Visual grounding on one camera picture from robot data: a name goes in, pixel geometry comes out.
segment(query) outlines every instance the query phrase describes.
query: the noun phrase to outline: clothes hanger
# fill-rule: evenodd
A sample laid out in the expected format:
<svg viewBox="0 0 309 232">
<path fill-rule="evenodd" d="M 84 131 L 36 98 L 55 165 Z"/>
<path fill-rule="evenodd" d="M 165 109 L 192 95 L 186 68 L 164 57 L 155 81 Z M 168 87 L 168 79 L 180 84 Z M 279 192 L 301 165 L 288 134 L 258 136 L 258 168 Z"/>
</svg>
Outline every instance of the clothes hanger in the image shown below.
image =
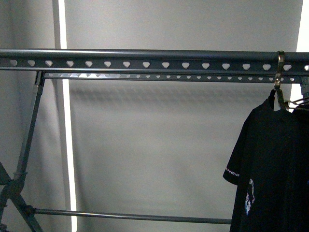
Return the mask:
<svg viewBox="0 0 309 232">
<path fill-rule="evenodd" d="M 285 60 L 284 51 L 278 51 L 278 58 L 279 58 L 278 69 L 277 69 L 277 73 L 276 73 L 276 76 L 275 76 L 274 90 L 277 93 L 277 99 L 278 99 L 278 104 L 279 104 L 280 109 L 286 110 L 286 104 L 284 102 L 283 92 L 280 89 L 281 75 L 282 75 L 284 60 Z"/>
<path fill-rule="evenodd" d="M 287 106 L 287 109 L 294 109 L 294 110 L 304 110 L 309 111 L 309 97 L 301 98 L 295 101 L 286 100 L 285 105 Z M 297 105 L 297 107 L 289 107 L 289 103 L 292 103 L 294 105 Z"/>
</svg>

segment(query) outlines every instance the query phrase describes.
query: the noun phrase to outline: gray wall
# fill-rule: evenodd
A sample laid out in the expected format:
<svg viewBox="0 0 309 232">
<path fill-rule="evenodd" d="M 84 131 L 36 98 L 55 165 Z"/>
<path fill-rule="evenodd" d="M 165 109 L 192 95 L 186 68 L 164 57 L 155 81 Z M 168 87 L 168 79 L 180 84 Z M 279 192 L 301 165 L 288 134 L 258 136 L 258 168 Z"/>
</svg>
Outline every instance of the gray wall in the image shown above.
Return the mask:
<svg viewBox="0 0 309 232">
<path fill-rule="evenodd" d="M 68 48 L 295 51 L 302 1 L 67 0 Z M 51 0 L 0 4 L 0 47 L 54 48 Z M 0 72 L 0 158 L 13 176 L 34 74 Z M 272 85 L 71 81 L 78 209 L 230 218 L 222 173 L 249 112 Z M 290 86 L 283 86 L 289 98 Z M 45 83 L 28 204 L 68 203 L 56 84 Z M 37 216 L 46 231 L 67 217 Z M 8 202 L 3 223 L 29 231 Z M 78 231 L 228 231 L 226 225 L 79 218 Z"/>
<path fill-rule="evenodd" d="M 68 48 L 295 51 L 302 1 L 67 0 Z M 272 84 L 70 81 L 78 210 L 231 218 L 222 174 Z M 289 98 L 290 86 L 284 94 Z M 79 218 L 79 231 L 227 225 Z"/>
</svg>

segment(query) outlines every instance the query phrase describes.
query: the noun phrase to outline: printed graphic on shirt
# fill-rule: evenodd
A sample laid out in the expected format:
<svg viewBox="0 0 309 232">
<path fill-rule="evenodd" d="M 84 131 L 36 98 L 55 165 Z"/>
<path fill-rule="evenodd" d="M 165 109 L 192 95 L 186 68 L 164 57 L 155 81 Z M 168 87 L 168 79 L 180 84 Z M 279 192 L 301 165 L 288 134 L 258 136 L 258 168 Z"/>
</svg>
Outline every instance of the printed graphic on shirt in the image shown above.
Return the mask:
<svg viewBox="0 0 309 232">
<path fill-rule="evenodd" d="M 227 170 L 229 173 L 231 173 L 231 174 L 234 175 L 234 176 L 239 176 L 238 173 L 229 170 L 227 167 L 225 168 L 225 170 Z"/>
<path fill-rule="evenodd" d="M 248 216 L 249 211 L 251 209 L 251 206 L 253 205 L 255 201 L 255 197 L 254 197 L 254 182 L 252 179 L 249 180 L 249 187 L 247 190 L 247 197 L 246 197 L 246 202 L 245 202 L 245 210 L 246 210 L 246 214 Z"/>
</svg>

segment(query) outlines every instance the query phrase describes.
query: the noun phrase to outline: black t-shirt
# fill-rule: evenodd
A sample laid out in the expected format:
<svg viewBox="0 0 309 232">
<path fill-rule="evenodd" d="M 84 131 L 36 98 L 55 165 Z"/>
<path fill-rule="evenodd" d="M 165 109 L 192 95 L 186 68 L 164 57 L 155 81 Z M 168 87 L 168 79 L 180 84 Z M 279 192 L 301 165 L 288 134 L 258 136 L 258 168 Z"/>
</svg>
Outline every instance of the black t-shirt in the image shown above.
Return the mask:
<svg viewBox="0 0 309 232">
<path fill-rule="evenodd" d="M 230 232 L 303 231 L 299 123 L 273 102 L 251 111 L 223 175 L 238 186 Z"/>
</svg>

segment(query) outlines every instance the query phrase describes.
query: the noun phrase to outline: light strip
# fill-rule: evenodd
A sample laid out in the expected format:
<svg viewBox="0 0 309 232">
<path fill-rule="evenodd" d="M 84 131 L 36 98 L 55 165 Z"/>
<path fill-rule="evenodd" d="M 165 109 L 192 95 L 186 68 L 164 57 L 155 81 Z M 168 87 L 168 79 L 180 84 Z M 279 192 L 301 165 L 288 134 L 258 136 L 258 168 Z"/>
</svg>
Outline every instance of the light strip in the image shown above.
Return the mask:
<svg viewBox="0 0 309 232">
<path fill-rule="evenodd" d="M 303 0 L 296 52 L 309 52 L 309 0 Z M 303 98 L 300 84 L 292 84 L 291 101 Z"/>
<path fill-rule="evenodd" d="M 64 0 L 58 0 L 58 5 L 59 5 L 59 25 L 60 25 L 60 48 L 67 49 L 66 13 L 65 13 Z M 65 131 L 66 131 L 67 158 L 68 158 L 70 209 L 76 211 L 77 207 L 76 207 L 72 125 L 71 125 L 71 110 L 70 110 L 70 86 L 68 79 L 62 80 L 62 87 L 63 87 L 64 119 L 65 119 Z M 76 216 L 71 217 L 71 231 L 77 232 Z"/>
</svg>

